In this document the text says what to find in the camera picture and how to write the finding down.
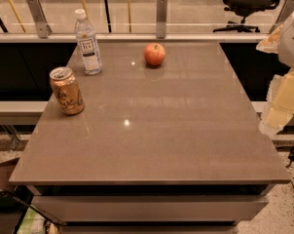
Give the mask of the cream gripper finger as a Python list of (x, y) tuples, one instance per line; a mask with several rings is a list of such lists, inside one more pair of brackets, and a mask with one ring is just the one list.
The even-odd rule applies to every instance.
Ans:
[(294, 115), (294, 68), (284, 76), (274, 76), (266, 100), (259, 131), (266, 136), (273, 136), (280, 132)]
[(267, 54), (277, 54), (281, 30), (282, 26), (280, 25), (266, 39), (257, 44), (256, 50)]

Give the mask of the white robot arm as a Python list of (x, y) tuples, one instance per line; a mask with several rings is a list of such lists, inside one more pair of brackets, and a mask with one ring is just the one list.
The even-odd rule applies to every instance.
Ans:
[(259, 131), (267, 136), (276, 135), (294, 115), (294, 11), (283, 25), (276, 28), (256, 49), (277, 54), (278, 60), (290, 67), (281, 76), (275, 75), (270, 83), (264, 105)]

